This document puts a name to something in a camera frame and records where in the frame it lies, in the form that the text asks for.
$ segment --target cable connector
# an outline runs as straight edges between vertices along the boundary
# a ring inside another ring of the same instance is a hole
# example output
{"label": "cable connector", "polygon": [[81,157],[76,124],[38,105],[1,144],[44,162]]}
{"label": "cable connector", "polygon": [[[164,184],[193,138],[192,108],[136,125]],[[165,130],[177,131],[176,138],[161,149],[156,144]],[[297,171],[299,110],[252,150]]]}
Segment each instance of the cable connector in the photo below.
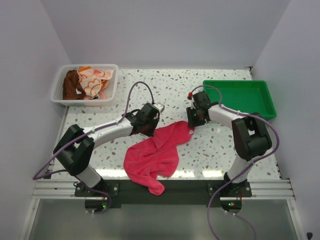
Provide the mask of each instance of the cable connector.
{"label": "cable connector", "polygon": [[192,96],[193,96],[193,93],[192,93],[192,92],[189,92],[187,99],[188,99],[188,100],[191,100],[191,99],[192,99]]}
{"label": "cable connector", "polygon": [[314,236],[314,234],[312,232],[306,233],[306,237],[308,238],[308,240],[311,240],[313,236]]}

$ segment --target white wall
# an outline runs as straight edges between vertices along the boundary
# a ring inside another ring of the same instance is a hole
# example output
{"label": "white wall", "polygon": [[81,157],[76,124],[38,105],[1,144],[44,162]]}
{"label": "white wall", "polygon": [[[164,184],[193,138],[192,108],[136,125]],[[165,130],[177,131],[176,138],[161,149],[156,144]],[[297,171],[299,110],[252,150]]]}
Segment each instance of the white wall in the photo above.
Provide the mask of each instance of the white wall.
{"label": "white wall", "polygon": [[0,239],[15,240],[63,113],[51,83],[70,60],[39,0],[2,1],[0,32]]}
{"label": "white wall", "polygon": [[304,229],[320,237],[320,1],[291,0],[253,68],[277,111],[277,160],[290,177]]}
{"label": "white wall", "polygon": [[290,0],[42,0],[73,63],[253,66]]}

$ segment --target brown cloth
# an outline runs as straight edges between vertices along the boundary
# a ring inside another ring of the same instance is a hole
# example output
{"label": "brown cloth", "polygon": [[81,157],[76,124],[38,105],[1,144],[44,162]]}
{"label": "brown cloth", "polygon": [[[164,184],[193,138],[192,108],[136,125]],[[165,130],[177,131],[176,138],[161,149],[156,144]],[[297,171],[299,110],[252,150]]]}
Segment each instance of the brown cloth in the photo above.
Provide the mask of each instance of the brown cloth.
{"label": "brown cloth", "polygon": [[69,70],[63,81],[63,100],[83,100],[85,96],[85,91],[79,83],[77,70]]}

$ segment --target terrazzo surface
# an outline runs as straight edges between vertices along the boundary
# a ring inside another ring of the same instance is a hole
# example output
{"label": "terrazzo surface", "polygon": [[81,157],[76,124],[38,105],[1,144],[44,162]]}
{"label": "terrazzo surface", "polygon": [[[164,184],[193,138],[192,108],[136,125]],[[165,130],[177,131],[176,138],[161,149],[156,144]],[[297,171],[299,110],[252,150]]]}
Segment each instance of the terrazzo surface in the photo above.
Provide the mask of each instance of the terrazzo surface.
{"label": "terrazzo surface", "polygon": [[[165,105],[158,128],[177,121],[188,121],[186,108],[188,93],[204,80],[251,80],[248,70],[219,69],[121,69],[112,106],[70,107],[63,126],[95,126],[112,121],[124,112],[130,87],[137,81],[146,82],[152,89],[155,102]],[[131,95],[129,111],[151,102],[147,88],[140,84]],[[115,139],[96,148],[90,164],[104,179],[129,179],[123,167],[126,151],[132,145],[146,139],[142,134]],[[235,159],[232,130],[217,122],[209,122],[195,129],[191,140],[177,147],[178,167],[170,178],[158,179],[207,180],[222,179]],[[53,170],[63,169],[56,160]],[[73,179],[68,173],[54,174],[52,179]],[[279,179],[274,155],[258,162],[248,175],[249,180]]]}

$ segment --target plastic tray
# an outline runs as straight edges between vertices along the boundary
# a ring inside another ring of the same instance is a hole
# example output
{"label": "plastic tray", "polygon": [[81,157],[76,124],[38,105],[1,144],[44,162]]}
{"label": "plastic tray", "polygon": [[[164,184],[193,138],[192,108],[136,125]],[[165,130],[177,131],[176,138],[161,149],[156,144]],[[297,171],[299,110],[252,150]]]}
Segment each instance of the plastic tray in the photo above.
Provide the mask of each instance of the plastic tray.
{"label": "plastic tray", "polygon": [[[91,99],[91,100],[63,100],[63,84],[66,74],[69,70],[78,70],[80,66],[91,66],[93,68],[106,71],[114,70],[112,78],[108,82],[108,86],[103,90],[107,99]],[[116,95],[117,83],[118,83],[119,68],[115,64],[70,64],[64,65],[60,68],[59,72],[55,76],[55,80],[51,91],[51,101],[54,103],[60,103],[65,106],[78,106],[78,107],[95,107],[95,106],[110,106],[112,100]]]}
{"label": "plastic tray", "polygon": [[[266,120],[277,115],[265,81],[205,80],[203,84],[218,88],[222,93],[222,103],[228,108],[249,114],[260,113]],[[205,87],[204,91],[211,102],[219,101],[216,90]]]}

